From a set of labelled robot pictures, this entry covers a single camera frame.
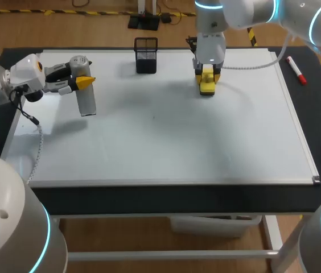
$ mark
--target white table surface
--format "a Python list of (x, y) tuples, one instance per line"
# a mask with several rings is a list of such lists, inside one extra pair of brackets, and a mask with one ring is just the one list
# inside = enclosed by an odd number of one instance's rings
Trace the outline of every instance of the white table surface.
[[(133, 51), (44, 51), (45, 67), (86, 55), (97, 115), (80, 117), (74, 93), (46, 94), (37, 117), (44, 149), (32, 187), (170, 184), (311, 184), (318, 175), (279, 65), (222, 70), (202, 97), (192, 53), (158, 51), (157, 73), (137, 75)], [(271, 62), (266, 49), (228, 49), (227, 66)], [(6, 160), (27, 178), (39, 137), (20, 117)]]

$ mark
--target yellow block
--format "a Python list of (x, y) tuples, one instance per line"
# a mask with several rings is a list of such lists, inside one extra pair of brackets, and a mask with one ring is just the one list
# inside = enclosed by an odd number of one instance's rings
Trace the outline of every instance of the yellow block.
[(219, 81), (219, 78), (220, 78), (220, 74), (215, 74), (213, 75), (213, 81), (215, 82), (215, 84), (217, 84), (217, 82)]
[(212, 96), (215, 94), (215, 82), (213, 79), (213, 70), (204, 69), (200, 83), (200, 94)]
[(201, 75), (195, 75), (195, 76), (196, 76), (197, 84), (200, 84), (202, 76)]
[(87, 86), (89, 86), (91, 83), (93, 83), (95, 81), (95, 79), (96, 78), (94, 78), (94, 77), (77, 77), (76, 84), (77, 84), (79, 90), (85, 89)]

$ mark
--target black mat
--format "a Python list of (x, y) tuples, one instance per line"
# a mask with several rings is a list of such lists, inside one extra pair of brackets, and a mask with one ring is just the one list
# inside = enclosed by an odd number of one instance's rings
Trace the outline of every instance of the black mat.
[[(10, 68), (26, 55), (44, 49), (4, 49), (0, 65)], [(269, 49), (276, 54), (281, 50)], [(281, 61), (283, 76), (321, 179), (321, 66), (306, 47), (290, 47), (287, 55), (294, 58), (308, 81), (307, 86), (301, 86), (289, 65)], [(0, 154), (14, 113), (10, 105), (0, 107)], [(313, 212), (321, 204), (321, 185), (82, 187), (43, 188), (34, 192), (50, 214)]]

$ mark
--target red marker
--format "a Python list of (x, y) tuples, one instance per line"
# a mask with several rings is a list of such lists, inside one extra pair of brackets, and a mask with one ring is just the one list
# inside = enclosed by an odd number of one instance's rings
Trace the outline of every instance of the red marker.
[(298, 69), (296, 63), (294, 62), (294, 60), (292, 59), (291, 56), (288, 56), (286, 61), (290, 64), (290, 66), (292, 67), (293, 71), (296, 73), (298, 79), (299, 79), (299, 82), (302, 84), (302, 85), (306, 85), (307, 84), (307, 81), (306, 79), (303, 77), (301, 71)]

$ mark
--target wooden floor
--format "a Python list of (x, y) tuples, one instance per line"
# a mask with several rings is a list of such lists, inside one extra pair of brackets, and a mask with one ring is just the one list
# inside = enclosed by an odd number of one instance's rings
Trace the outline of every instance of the wooden floor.
[[(160, 2), (162, 11), (167, 11)], [(192, 0), (168, 0), (184, 12), (193, 12)], [(0, 0), (0, 9), (70, 9), (70, 0)], [(83, 10), (134, 11), (136, 0), (92, 0)], [(5, 47), (132, 47), (137, 36), (156, 36), (160, 47), (186, 47), (185, 38), (196, 34), (195, 18), (182, 18), (176, 25), (161, 24), (157, 32), (128, 30), (128, 16), (82, 16), (54, 14), (0, 14), (0, 51)], [(260, 46), (281, 46), (286, 32), (278, 26), (254, 28)], [(228, 30), (228, 46), (250, 46), (246, 30)], [(296, 40), (293, 45), (303, 43)], [(299, 221), (298, 216), (279, 216), (283, 239)], [(63, 221), (69, 251), (130, 250), (231, 250), (263, 249), (259, 227), (241, 239), (174, 234), (167, 218), (123, 218)], [(265, 273), (265, 260), (203, 260), (169, 262), (90, 262), (69, 263), (69, 273), (94, 272), (192, 272)], [(289, 273), (300, 273), (295, 263)]]

